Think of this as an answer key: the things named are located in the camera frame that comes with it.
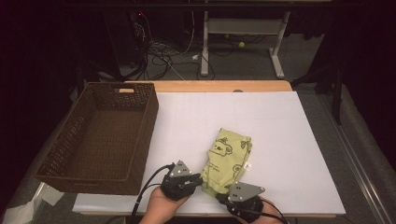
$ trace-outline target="metal bracket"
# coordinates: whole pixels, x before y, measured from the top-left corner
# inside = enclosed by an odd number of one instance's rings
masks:
[[[169,174],[170,177],[180,177],[187,175],[191,175],[191,171],[189,170],[189,168],[187,168],[186,164],[184,164],[183,161],[178,161],[176,166]]]
[[[263,187],[257,187],[243,182],[235,182],[230,188],[228,201],[241,203],[263,192],[265,192],[265,188]]]

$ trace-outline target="power cord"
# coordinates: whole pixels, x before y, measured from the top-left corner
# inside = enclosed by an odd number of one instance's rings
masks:
[[[146,182],[145,186],[142,188],[142,190],[140,191],[139,195],[137,196],[136,199],[136,203],[134,204],[134,210],[131,213],[131,216],[129,217],[129,221],[128,223],[133,224],[134,221],[134,217],[136,216],[136,212],[137,212],[137,208],[139,207],[140,201],[143,198],[143,193],[146,191],[146,189],[148,189],[149,187],[153,186],[153,185],[149,185],[149,183],[151,182],[151,180],[162,170],[164,169],[173,169],[175,167],[175,164],[168,164],[165,165],[163,167],[161,167],[160,169],[158,169],[156,172],[154,172],[154,174],[152,174],[152,176],[148,179],[148,181]]]

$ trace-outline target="metal stand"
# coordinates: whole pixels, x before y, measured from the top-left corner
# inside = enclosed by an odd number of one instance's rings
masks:
[[[209,19],[208,12],[204,16],[204,46],[201,60],[201,76],[208,75],[209,51],[207,46],[208,34],[231,34],[231,35],[277,35],[274,48],[269,48],[276,77],[285,77],[277,53],[282,43],[288,25],[290,12],[283,15],[283,20],[243,20],[243,19]]]

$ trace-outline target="table leg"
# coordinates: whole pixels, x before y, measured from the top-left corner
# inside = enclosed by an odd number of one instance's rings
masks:
[[[288,25],[288,20],[289,20],[289,15],[290,12],[287,11],[283,15],[283,21],[280,24],[279,27],[279,32],[277,34],[277,41],[276,41],[276,46],[274,48],[269,48],[269,52],[271,55],[271,60],[273,62],[276,76],[279,79],[283,79],[285,77],[285,74],[283,73],[282,66],[280,65],[279,58],[277,56],[277,53],[279,52],[280,44],[282,43],[283,35],[285,34],[286,26]]]
[[[209,74],[209,51],[207,48],[207,20],[208,20],[208,12],[205,12],[204,16],[204,49],[202,50],[202,59],[201,59],[201,76],[206,77]]]

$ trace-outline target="white paper sheet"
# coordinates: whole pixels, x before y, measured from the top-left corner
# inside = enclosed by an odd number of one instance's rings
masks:
[[[158,93],[160,109],[143,184],[165,164],[183,160],[201,173],[220,128],[251,137],[253,148],[240,181],[264,187],[262,197],[284,214],[344,214],[296,92]],[[165,171],[152,183],[161,183]],[[147,190],[138,212],[145,212]],[[73,211],[131,213],[135,196],[79,194]],[[228,214],[198,188],[179,215]]]

